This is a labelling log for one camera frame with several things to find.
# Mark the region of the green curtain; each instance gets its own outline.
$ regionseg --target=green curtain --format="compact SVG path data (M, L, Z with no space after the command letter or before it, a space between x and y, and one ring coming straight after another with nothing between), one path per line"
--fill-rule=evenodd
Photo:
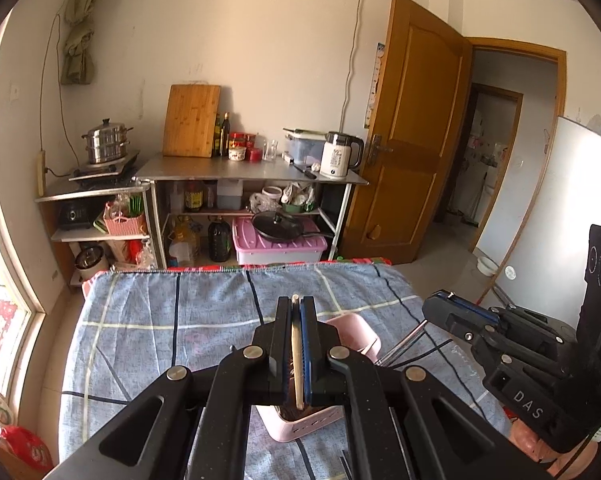
M88 85L94 78L94 62L89 54L89 44L94 35L94 22L89 15L94 0L68 0L65 21L71 25L65 41L63 66L60 82Z

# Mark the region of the metal screw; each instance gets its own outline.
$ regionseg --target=metal screw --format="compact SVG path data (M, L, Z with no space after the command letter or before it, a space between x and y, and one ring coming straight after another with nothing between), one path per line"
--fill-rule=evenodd
M263 355L263 349L260 346L248 346L244 349L243 355L247 359L258 359L261 355Z
M184 379L187 375L187 368L185 368L184 366L178 365L178 366L172 366L168 371L167 371L167 379L169 379L170 381L180 381L181 379Z
M334 359L347 359L349 357L349 348L345 346L334 346L330 349L329 355Z
M427 372L423 370L420 366L410 366L407 370L405 370L405 377L410 381L424 381L427 377Z

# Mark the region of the cutting board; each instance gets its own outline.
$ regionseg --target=cutting board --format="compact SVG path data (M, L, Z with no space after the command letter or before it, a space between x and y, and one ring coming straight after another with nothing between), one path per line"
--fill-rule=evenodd
M212 156L219 97L218 85L172 85L163 155Z

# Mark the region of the wooden door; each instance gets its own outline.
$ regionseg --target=wooden door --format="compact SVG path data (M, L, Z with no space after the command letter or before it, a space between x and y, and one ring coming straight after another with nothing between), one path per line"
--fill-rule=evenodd
M415 259L452 165L471 55L469 41L431 12L392 0L361 171L370 184L354 192L341 243L346 258Z

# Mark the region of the white cable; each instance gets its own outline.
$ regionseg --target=white cable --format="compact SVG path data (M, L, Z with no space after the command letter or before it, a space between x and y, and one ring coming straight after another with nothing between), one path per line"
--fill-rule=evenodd
M351 76L354 73L354 51L356 50L356 40L358 39L358 25L360 23L361 16L361 1L362 0L358 0L358 3L356 4L356 23L354 24L354 33L352 35L352 49L349 53L347 79L345 79L345 100L343 101L343 108L341 108L341 121L340 127L338 128L338 131L341 133L343 133L343 127L345 126L345 110L349 104Z

